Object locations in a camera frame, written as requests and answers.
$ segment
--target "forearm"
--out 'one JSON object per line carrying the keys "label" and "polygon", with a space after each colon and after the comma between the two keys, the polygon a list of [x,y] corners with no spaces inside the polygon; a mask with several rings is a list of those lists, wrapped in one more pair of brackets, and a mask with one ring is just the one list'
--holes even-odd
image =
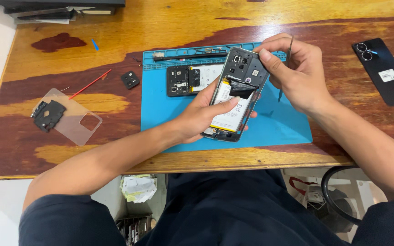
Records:
{"label": "forearm", "polygon": [[24,209],[48,194],[92,194],[136,164],[179,143],[171,122],[98,146],[37,176]]}
{"label": "forearm", "polygon": [[394,139],[337,101],[311,116],[394,199]]}

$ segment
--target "blue silicone repair mat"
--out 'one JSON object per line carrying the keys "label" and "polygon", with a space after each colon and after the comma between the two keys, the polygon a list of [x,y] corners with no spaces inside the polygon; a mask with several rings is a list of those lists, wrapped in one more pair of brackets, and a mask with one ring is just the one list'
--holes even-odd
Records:
{"label": "blue silicone repair mat", "polygon": [[[192,60],[172,59],[168,61],[154,62],[152,58],[154,52],[162,52],[165,53],[166,57],[169,57],[191,55],[198,52],[197,50],[205,50],[205,48],[228,51],[230,47],[237,46],[253,50],[253,48],[257,47],[259,44],[259,42],[256,42],[144,52],[142,63],[141,131],[174,119],[195,97],[167,96],[165,92],[167,67],[223,63],[225,61],[225,58],[223,57],[198,58]],[[282,61],[285,61],[285,53],[278,51],[273,52],[273,54],[279,57]],[[285,95],[282,95],[280,102],[278,102],[278,98],[279,90],[267,81],[261,92],[261,99],[255,106],[255,111],[258,113],[258,117],[249,120],[247,124],[249,126],[249,130],[245,131],[241,136],[241,139],[236,143],[203,138],[194,143],[180,144],[171,147],[164,152],[198,151],[312,142],[313,138],[311,136],[311,130],[309,129],[309,123],[306,115],[296,111],[291,106]]]}

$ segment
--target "wooden tabletop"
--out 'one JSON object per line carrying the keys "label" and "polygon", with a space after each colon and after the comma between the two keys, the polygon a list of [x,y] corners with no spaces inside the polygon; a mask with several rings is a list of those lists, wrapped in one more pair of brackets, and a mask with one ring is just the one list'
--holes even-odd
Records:
{"label": "wooden tabletop", "polygon": [[[19,25],[0,82],[0,179],[31,178],[71,156],[140,131],[141,86],[120,76],[142,66],[132,57],[154,49],[259,42],[279,32],[319,46],[327,86],[338,101],[394,138],[388,107],[355,56],[354,42],[382,38],[394,55],[394,1],[128,1],[114,16],[79,17],[69,25]],[[91,39],[97,43],[96,51]],[[85,146],[29,117],[51,89],[72,95],[103,122]],[[158,154],[128,173],[350,165],[352,160],[314,121],[313,142]]]}

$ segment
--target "hand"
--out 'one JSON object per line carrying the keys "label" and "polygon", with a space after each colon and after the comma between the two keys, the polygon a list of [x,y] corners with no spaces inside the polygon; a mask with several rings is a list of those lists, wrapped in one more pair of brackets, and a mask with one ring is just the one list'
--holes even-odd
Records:
{"label": "hand", "polygon": [[[216,105],[209,105],[218,80],[219,77],[199,92],[188,107],[177,118],[170,121],[180,134],[182,143],[188,144],[202,138],[203,136],[200,133],[204,132],[211,125],[215,116],[231,111],[238,104],[240,97],[234,97],[229,101]],[[255,111],[250,115],[252,118],[256,116],[257,113]]]}
{"label": "hand", "polygon": [[322,51],[298,40],[293,41],[288,67],[270,52],[284,51],[290,47],[291,36],[279,33],[264,40],[253,51],[270,72],[270,82],[282,89],[293,107],[303,113],[313,114],[336,100],[329,94],[322,64]]}

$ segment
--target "clear plastic sheet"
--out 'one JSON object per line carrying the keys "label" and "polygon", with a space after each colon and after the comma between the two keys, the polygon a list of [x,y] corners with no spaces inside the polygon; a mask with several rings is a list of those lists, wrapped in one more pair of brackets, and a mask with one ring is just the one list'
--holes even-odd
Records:
{"label": "clear plastic sheet", "polygon": [[[69,97],[57,90],[56,88],[51,89],[33,108],[32,112],[38,107],[38,105],[44,101],[49,103],[54,100],[66,107],[66,111],[63,112],[62,118],[56,124],[54,129],[62,133],[65,137],[69,138],[78,146],[83,146],[94,134],[97,128],[101,125],[103,120],[92,113],[78,102],[73,99],[69,100]],[[85,117],[86,114],[91,114],[98,119],[98,124],[93,130],[89,130],[80,124],[80,121]]]}

